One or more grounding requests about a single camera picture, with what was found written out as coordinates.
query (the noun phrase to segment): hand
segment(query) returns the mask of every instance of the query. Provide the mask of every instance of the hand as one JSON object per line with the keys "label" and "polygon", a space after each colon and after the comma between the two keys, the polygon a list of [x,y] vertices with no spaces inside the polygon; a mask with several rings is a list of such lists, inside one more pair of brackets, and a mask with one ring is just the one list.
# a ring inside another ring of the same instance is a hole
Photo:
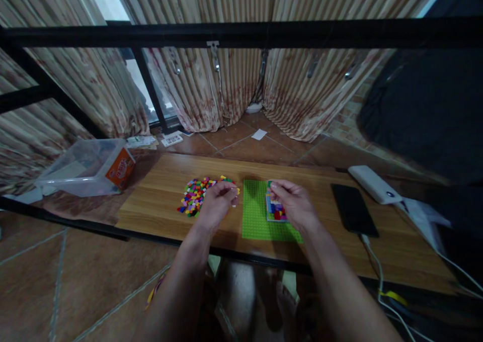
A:
{"label": "hand", "polygon": [[196,224],[207,228],[213,237],[230,206],[238,204],[237,194],[236,185],[227,181],[217,182],[210,187],[206,190]]}
{"label": "hand", "polygon": [[267,191],[272,200],[282,204],[288,221],[298,231],[320,224],[308,192],[302,186],[287,180],[272,180]]}

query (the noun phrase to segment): table top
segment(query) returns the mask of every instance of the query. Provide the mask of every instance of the table top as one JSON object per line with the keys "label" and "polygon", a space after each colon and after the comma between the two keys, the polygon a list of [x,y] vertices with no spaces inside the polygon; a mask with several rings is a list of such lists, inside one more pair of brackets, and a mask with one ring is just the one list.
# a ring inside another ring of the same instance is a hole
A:
{"label": "table top", "polygon": [[339,245],[357,275],[377,279],[377,266],[356,234],[342,225],[330,184],[361,190],[380,238],[371,239],[384,280],[454,294],[455,277],[417,233],[411,220],[393,205],[376,203],[349,174],[323,169],[286,167],[180,154],[164,154],[123,204],[116,227],[183,240],[196,218],[176,210],[186,183],[194,178],[225,175],[240,187],[239,205],[222,221],[212,246],[307,265],[304,244],[242,238],[243,180],[287,179],[310,193],[321,223]]}

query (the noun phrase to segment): black smartphone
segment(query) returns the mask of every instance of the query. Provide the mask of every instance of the black smartphone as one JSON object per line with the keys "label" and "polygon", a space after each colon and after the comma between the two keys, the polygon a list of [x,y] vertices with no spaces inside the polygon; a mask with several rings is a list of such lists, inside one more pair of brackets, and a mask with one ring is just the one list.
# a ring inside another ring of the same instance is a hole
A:
{"label": "black smartphone", "polygon": [[379,237],[361,192],[353,187],[331,184],[344,227],[356,234]]}

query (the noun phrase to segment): green baseplate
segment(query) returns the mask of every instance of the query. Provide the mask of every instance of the green baseplate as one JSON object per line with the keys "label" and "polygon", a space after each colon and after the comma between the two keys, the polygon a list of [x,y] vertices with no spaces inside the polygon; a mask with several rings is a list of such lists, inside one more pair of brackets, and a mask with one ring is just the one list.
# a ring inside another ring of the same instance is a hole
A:
{"label": "green baseplate", "polygon": [[302,236],[290,223],[267,221],[266,193],[265,181],[243,181],[242,238],[303,243]]}

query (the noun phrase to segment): striped curtain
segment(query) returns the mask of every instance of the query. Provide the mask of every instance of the striped curtain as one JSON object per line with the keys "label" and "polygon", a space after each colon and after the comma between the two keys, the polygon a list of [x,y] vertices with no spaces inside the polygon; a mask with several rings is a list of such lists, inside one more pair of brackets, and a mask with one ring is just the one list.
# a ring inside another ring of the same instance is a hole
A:
{"label": "striped curtain", "polygon": [[[37,84],[0,50],[0,94]],[[56,100],[0,115],[0,193],[22,194],[78,139],[92,136]]]}
{"label": "striped curtain", "polygon": [[[94,0],[0,0],[0,25],[105,25]],[[46,72],[109,137],[148,134],[139,90],[118,49],[28,49]]]}
{"label": "striped curtain", "polygon": [[[122,0],[136,24],[343,20],[413,17],[428,0]],[[265,78],[258,49],[220,49],[220,72],[209,49],[150,49],[154,79],[190,131],[215,131],[238,121],[251,101],[288,136],[311,141],[384,57],[370,51],[356,76],[344,74],[354,49],[325,49],[312,78],[313,50],[270,50]],[[173,60],[181,69],[176,75]]]}
{"label": "striped curtain", "polygon": [[[3,27],[105,25],[92,0],[0,0]],[[117,49],[28,49],[109,136],[148,134],[138,94]],[[35,86],[0,51],[0,94]],[[0,193],[21,194],[77,139],[91,138],[56,100],[0,115]]]}

